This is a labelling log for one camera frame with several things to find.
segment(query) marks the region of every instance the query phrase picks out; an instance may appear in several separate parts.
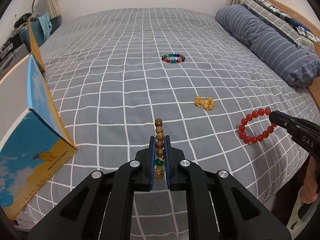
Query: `metal screw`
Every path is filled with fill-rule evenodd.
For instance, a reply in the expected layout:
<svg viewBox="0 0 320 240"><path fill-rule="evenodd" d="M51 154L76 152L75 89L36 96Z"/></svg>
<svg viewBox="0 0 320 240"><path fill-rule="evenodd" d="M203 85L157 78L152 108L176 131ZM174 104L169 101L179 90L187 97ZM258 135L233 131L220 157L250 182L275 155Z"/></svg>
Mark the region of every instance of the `metal screw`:
<svg viewBox="0 0 320 240"><path fill-rule="evenodd" d="M227 171L219 171L219 176L222 178L226 178L229 176L229 173Z"/></svg>
<svg viewBox="0 0 320 240"><path fill-rule="evenodd" d="M94 179L98 179L101 177L101 172L100 171L94 171L92 174L91 174L91 177L93 177Z"/></svg>
<svg viewBox="0 0 320 240"><path fill-rule="evenodd" d="M182 160L182 161L180 162L180 164L181 164L181 166L183 166L183 167L188 167L188 166L190 165L190 161L188 161L188 160Z"/></svg>
<svg viewBox="0 0 320 240"><path fill-rule="evenodd" d="M138 167L139 165L140 165L140 162L138 162L138 161L136 161L136 160L130 162L130 166L131 166L131 167Z"/></svg>

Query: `green bead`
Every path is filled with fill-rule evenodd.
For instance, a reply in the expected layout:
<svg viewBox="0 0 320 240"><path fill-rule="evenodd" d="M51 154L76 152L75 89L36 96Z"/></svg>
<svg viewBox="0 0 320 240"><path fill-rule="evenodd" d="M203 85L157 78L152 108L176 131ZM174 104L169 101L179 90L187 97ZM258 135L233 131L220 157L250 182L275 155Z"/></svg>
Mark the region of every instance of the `green bead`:
<svg viewBox="0 0 320 240"><path fill-rule="evenodd" d="M164 161L161 161L160 159L156 159L155 160L155 165L158 167L162 167L163 166Z"/></svg>

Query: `blue cloth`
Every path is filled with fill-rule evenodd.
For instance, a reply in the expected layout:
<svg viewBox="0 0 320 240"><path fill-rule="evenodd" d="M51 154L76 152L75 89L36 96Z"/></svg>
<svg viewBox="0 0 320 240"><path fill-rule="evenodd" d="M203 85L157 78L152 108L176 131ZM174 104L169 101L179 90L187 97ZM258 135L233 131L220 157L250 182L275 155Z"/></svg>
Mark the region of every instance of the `blue cloth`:
<svg viewBox="0 0 320 240"><path fill-rule="evenodd" d="M44 34L44 40L46 41L50 37L50 31L52 30L52 24L50 22L50 16L48 13L40 16L39 22Z"/></svg>
<svg viewBox="0 0 320 240"><path fill-rule="evenodd" d="M316 54L298 49L243 5L222 8L215 19L289 86L307 87L320 75L320 60Z"/></svg>

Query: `pillow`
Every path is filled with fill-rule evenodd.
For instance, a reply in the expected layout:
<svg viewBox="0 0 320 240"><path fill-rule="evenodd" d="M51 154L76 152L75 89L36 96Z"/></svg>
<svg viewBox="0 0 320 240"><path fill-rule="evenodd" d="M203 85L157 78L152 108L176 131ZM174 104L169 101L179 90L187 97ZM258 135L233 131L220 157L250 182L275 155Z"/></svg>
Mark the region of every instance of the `pillow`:
<svg viewBox="0 0 320 240"><path fill-rule="evenodd" d="M320 60L316 54L297 48L244 5L222 8L215 19L289 86L307 87L320 75Z"/></svg>
<svg viewBox="0 0 320 240"><path fill-rule="evenodd" d="M284 13L269 1L267 0L254 0L254 1L259 5L261 5L263 8L272 12L274 15L278 16L279 18L287 22L288 24L290 24L293 28L295 28L298 31L300 35L305 36L311 41L320 42L320 38L315 36L307 26L305 26L302 22L298 21L297 19L291 17L290 15Z"/></svg>
<svg viewBox="0 0 320 240"><path fill-rule="evenodd" d="M289 41L295 43L298 46L298 48L304 48L314 53L316 52L315 46L313 45L312 41L300 35L284 20L270 13L268 10L266 10L253 0L239 1L243 3L245 6L247 6L253 14L260 17L261 20L265 21L267 24L275 28L285 38L288 38Z"/></svg>

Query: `wooden bead bracelet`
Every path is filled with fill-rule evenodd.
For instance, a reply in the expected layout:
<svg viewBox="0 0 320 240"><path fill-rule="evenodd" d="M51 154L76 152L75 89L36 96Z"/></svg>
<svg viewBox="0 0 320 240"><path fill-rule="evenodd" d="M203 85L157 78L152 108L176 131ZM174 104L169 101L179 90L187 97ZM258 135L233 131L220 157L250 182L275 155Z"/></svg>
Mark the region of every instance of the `wooden bead bracelet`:
<svg viewBox="0 0 320 240"><path fill-rule="evenodd" d="M162 179L164 177L164 171L162 169L164 165L164 134L163 134L163 127L162 127L162 120L157 118L155 120L155 127L156 127L156 154L159 158L155 160L155 179Z"/></svg>
<svg viewBox="0 0 320 240"><path fill-rule="evenodd" d="M253 118L257 118L259 115L263 116L269 115L271 113L271 109L267 107L266 109L260 108L258 111L253 111L252 114L247 114L245 118L241 119L241 125L239 126L239 138L244 141L244 143L253 143L255 144L257 141L262 142L264 138L268 138L270 133L273 133L274 127L276 127L276 124L271 123L270 126L268 126L267 130L263 131L262 134L259 134L257 137L253 136L247 136L245 130L245 125L248 123L248 121L251 121Z"/></svg>

